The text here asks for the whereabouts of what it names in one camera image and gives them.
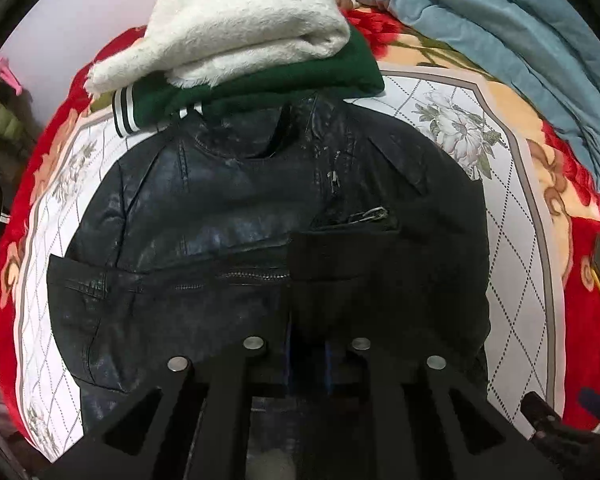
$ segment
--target black leather jacket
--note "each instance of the black leather jacket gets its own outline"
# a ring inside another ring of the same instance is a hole
[[[131,149],[47,282],[88,428],[170,357],[251,335],[284,290],[320,335],[353,305],[400,352],[468,370],[490,328],[488,268],[480,181],[408,124],[316,95],[192,112]]]

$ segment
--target pink toy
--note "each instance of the pink toy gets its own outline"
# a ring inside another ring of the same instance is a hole
[[[5,57],[0,57],[0,79],[2,79],[7,85],[13,88],[16,95],[22,94],[22,85],[13,75],[13,72],[9,69],[9,60]]]

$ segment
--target blue blanket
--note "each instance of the blue blanket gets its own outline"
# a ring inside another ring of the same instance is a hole
[[[358,0],[445,41],[526,97],[600,191],[600,41],[566,0]]]

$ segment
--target metal bolt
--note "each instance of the metal bolt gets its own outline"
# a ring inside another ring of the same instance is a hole
[[[427,366],[432,370],[442,370],[446,366],[446,359],[439,355],[430,355],[427,357]]]
[[[369,350],[371,348],[371,341],[366,337],[357,337],[351,342],[351,346],[355,350]]]
[[[189,365],[189,362],[187,361],[186,357],[178,356],[178,357],[172,357],[171,359],[169,359],[169,362],[167,363],[167,368],[169,368],[169,370],[171,370],[172,372],[181,372],[188,365]]]
[[[260,350],[264,346],[264,339],[256,335],[252,335],[242,342],[242,346],[244,346],[247,350]]]

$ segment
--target folded white fluffy clothing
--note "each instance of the folded white fluffy clothing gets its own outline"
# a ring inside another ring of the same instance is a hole
[[[157,0],[144,38],[91,67],[84,87],[103,93],[156,70],[183,88],[214,86],[334,56],[347,41],[334,0]]]

